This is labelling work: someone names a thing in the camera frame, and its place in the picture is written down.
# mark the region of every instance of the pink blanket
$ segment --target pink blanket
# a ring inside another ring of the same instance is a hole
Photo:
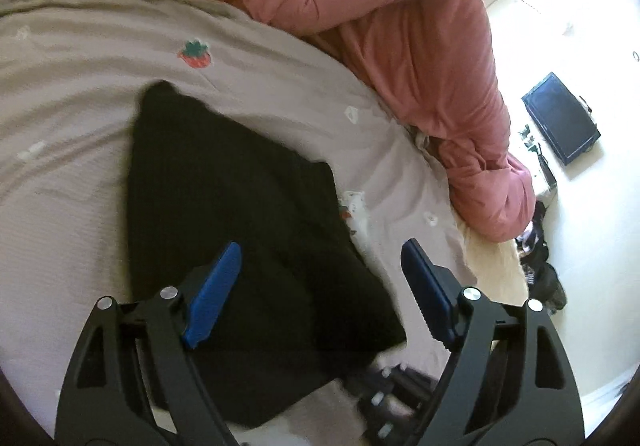
[[[451,200],[494,241],[531,220],[529,171],[508,152],[510,118],[481,0],[224,0],[342,61],[401,122],[441,139]]]

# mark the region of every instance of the bed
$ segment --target bed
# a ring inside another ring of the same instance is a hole
[[[178,57],[194,40],[208,47],[207,67]],[[136,97],[153,80],[332,166],[338,197],[358,213],[354,241],[388,283],[408,334],[380,365],[438,376],[447,360],[399,267],[409,238],[491,298],[527,297],[513,242],[490,243],[466,226],[442,166],[377,94],[285,32],[210,0],[0,0],[0,42],[0,368],[49,434],[92,305],[104,294],[129,299],[129,130]],[[266,429],[236,433],[254,445],[356,444],[353,405],[330,384]]]

